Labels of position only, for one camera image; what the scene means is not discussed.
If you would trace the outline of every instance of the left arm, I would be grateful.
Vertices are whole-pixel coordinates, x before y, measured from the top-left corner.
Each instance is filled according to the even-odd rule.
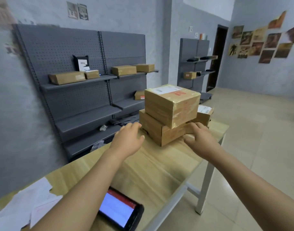
[[[137,139],[140,127],[123,126],[91,170],[31,230],[88,231],[122,162],[144,142],[144,136]]]

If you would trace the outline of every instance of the hand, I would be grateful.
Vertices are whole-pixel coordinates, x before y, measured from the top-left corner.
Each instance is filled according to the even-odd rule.
[[[111,142],[109,151],[120,156],[122,161],[137,152],[145,140],[144,135],[139,139],[137,138],[137,132],[141,126],[141,124],[135,122],[133,124],[128,123],[126,126],[120,128]]]
[[[190,123],[194,138],[184,136],[184,142],[201,158],[213,163],[223,151],[209,129],[201,123]]]

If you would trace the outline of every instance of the doorway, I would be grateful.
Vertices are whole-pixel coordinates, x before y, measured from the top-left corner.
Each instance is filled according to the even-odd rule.
[[[210,69],[215,70],[215,72],[209,74],[207,89],[206,89],[207,92],[210,91],[211,89],[214,89],[217,84],[227,31],[228,31],[228,27],[218,25],[217,34],[215,36],[215,41],[214,41],[214,48],[213,48],[213,55],[218,55],[218,59],[211,61]]]

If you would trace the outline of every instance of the cardboard box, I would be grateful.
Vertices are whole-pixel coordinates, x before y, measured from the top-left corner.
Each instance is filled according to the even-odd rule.
[[[113,66],[111,72],[114,75],[122,76],[136,73],[136,66]]]
[[[214,111],[214,108],[204,106],[204,105],[199,105],[196,118],[191,120],[190,122],[200,122],[204,126],[208,127],[213,111]]]
[[[194,78],[196,78],[196,72],[184,72],[183,78],[184,79],[194,79]]]
[[[135,100],[145,100],[145,91],[136,91],[134,94]]]
[[[201,94],[182,87],[164,85],[145,90],[145,111],[169,128],[196,117]]]
[[[85,81],[85,74],[82,71],[73,71],[67,73],[49,74],[49,79],[53,84],[62,85],[73,82]]]
[[[145,109],[140,110],[140,124],[141,130],[147,134],[157,145],[163,147],[173,140],[185,135],[192,134],[191,128],[188,124],[181,124],[173,129],[168,128],[161,122],[149,116]]]
[[[136,66],[137,72],[146,72],[149,73],[154,70],[154,64],[137,64]]]
[[[89,70],[85,72],[86,79],[100,78],[99,70]]]

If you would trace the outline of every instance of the table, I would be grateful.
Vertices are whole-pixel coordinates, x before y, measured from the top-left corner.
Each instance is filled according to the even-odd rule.
[[[215,139],[222,143],[228,125],[211,121],[209,128]],[[53,187],[51,193],[66,194],[91,169],[109,146],[110,144],[107,144],[46,175]],[[202,161],[203,159],[183,142],[182,137],[164,147],[159,147],[146,136],[141,149],[125,160],[111,184],[112,187],[144,205],[145,211],[137,231],[157,230],[186,190],[199,199],[195,211],[198,214],[203,212],[214,166],[208,163],[201,191],[187,182]],[[0,209],[5,207],[16,193],[17,191],[1,198]],[[107,231],[114,228],[97,216],[91,230]]]

